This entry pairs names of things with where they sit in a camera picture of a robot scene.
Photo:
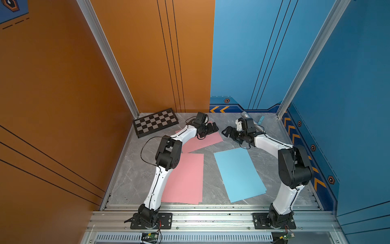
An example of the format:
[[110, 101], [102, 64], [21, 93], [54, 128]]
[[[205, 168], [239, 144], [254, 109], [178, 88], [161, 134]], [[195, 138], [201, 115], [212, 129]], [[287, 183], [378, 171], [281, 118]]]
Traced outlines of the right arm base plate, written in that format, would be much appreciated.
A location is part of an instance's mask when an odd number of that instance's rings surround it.
[[293, 218], [294, 212], [287, 215], [255, 212], [252, 214], [255, 229], [287, 229], [295, 230], [296, 224]]

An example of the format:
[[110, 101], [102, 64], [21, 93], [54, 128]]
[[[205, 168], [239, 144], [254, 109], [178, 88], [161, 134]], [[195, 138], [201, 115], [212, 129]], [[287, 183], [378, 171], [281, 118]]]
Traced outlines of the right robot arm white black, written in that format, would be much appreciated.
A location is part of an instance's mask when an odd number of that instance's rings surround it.
[[293, 206], [299, 194], [314, 178], [314, 172], [305, 147], [294, 146], [269, 136], [264, 128], [250, 117], [236, 120], [236, 127], [228, 126], [222, 135], [242, 145], [262, 149], [278, 160], [281, 185], [276, 199], [270, 204], [268, 213], [254, 213], [256, 229], [295, 229]]

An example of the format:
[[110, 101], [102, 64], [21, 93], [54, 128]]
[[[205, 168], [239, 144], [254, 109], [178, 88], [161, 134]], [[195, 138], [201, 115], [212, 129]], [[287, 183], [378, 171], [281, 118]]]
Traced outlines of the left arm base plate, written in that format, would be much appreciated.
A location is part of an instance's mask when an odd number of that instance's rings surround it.
[[144, 221], [141, 221], [138, 213], [133, 214], [130, 229], [132, 230], [169, 230], [172, 228], [172, 213], [159, 213], [157, 223], [152, 227], [148, 226]]

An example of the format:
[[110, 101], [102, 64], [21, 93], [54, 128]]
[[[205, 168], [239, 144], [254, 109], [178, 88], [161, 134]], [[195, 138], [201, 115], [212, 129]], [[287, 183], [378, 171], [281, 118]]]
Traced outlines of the light blue paper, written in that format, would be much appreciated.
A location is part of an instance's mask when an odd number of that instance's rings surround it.
[[214, 153], [230, 202], [237, 202], [266, 193], [246, 149], [236, 148]]

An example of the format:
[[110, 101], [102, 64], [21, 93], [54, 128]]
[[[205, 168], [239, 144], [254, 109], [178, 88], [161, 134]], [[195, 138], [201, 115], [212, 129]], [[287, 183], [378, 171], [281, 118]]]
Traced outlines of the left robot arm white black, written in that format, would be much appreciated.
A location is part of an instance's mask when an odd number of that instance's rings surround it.
[[197, 116], [186, 122], [182, 130], [171, 136], [161, 137], [157, 148], [155, 160], [156, 167], [153, 182], [144, 203], [138, 208], [136, 214], [137, 223], [152, 229], [159, 225], [158, 213], [161, 206], [161, 198], [168, 178], [178, 166], [182, 146], [192, 138], [204, 139], [206, 136], [218, 132], [215, 122], [210, 122], [208, 115], [198, 112]]

